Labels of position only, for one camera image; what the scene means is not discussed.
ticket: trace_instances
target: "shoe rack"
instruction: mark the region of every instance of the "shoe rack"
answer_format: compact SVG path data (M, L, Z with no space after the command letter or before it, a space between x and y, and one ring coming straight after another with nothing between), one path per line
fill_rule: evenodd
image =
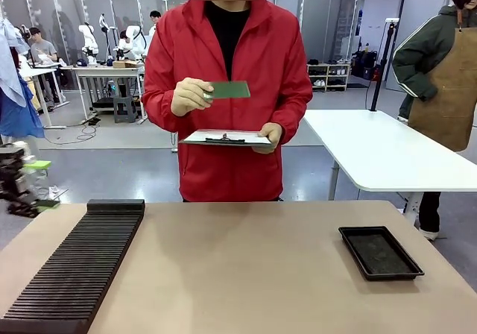
M344 91L347 88L348 76L350 75L349 63L320 63L307 64L310 81L313 90Z

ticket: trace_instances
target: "man's right hand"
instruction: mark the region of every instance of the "man's right hand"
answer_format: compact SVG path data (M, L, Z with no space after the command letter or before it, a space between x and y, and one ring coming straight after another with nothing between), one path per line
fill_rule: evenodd
M171 112L175 116L185 116L194 109L204 110L211 106L210 100L203 97L203 92L213 91L210 83L200 79L186 78L177 83L172 96Z

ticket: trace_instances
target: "gray stool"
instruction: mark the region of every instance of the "gray stool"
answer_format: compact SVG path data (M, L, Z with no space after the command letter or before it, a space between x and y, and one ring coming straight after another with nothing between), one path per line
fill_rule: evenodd
M114 122L134 123L137 118L136 105L132 96L113 97Z

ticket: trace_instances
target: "clipboard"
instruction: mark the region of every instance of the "clipboard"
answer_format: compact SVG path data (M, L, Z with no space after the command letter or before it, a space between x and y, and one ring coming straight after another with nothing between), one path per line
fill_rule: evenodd
M253 146L254 148L273 146L268 138L260 137L258 131L237 130L196 130L180 142L196 145Z
M214 90L203 92L205 99L250 98L247 82L211 82Z

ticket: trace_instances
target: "red jacket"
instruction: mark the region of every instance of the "red jacket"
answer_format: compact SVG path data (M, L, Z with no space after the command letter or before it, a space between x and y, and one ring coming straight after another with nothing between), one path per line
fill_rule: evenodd
M250 98L222 99L184 117L171 112L176 83L184 78L227 81L224 57L204 2L190 0L167 12L157 25L146 60L149 119L178 132L197 129L259 131L267 122L283 128L281 145L297 132L312 85L297 18L267 2L252 1L250 17L233 58L233 81L247 81ZM282 192L279 146L269 155L251 148L179 144L180 193L188 201L270 201Z

